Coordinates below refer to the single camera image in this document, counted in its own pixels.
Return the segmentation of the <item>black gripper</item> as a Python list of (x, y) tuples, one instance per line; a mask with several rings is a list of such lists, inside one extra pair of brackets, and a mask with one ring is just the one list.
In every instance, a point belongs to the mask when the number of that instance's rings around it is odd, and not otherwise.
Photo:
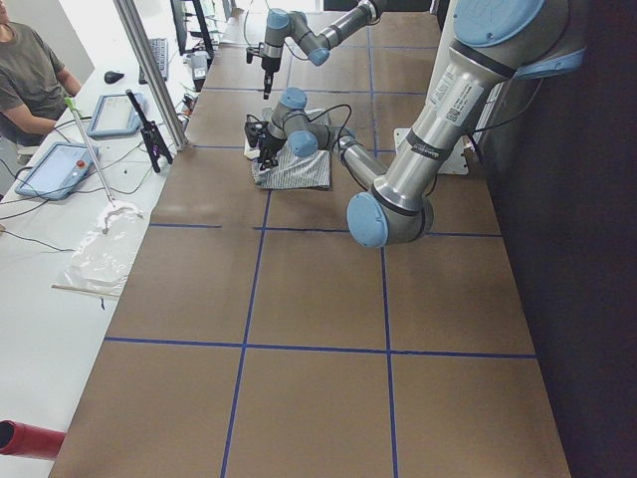
[(278, 138), (270, 133), (268, 129), (265, 129), (259, 135), (259, 170), (266, 171), (268, 168), (272, 169), (278, 166), (278, 160), (276, 156), (278, 152), (284, 147), (285, 140)]
[(272, 94), (274, 75), (280, 70), (280, 59), (263, 56), (262, 69), (264, 70), (263, 99), (268, 100)]

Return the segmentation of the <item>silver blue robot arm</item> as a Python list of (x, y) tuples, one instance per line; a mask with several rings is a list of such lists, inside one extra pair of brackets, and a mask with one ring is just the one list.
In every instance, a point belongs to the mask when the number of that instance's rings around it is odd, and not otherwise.
[(277, 165), (283, 148), (299, 157), (336, 152), (363, 186), (346, 210), (351, 236), (371, 248), (416, 240), (433, 222), (426, 187), (459, 139), (474, 131), (493, 88), (578, 69), (589, 11), (586, 1), (561, 0), (451, 6), (444, 24), (450, 40), (435, 61), (441, 77), (390, 164), (376, 159), (346, 128), (315, 123), (306, 111), (306, 94), (297, 88), (282, 93), (267, 120), (246, 123), (247, 141), (266, 169)]
[(274, 75), (280, 70), (287, 39), (292, 39), (306, 54), (309, 61), (320, 66), (329, 58), (329, 52), (358, 30), (379, 21), (388, 2), (381, 0), (359, 1), (340, 18), (314, 32), (303, 12), (272, 9), (266, 22), (265, 38), (256, 48), (247, 50), (247, 62), (254, 57), (261, 59), (264, 71), (264, 99), (272, 92)]

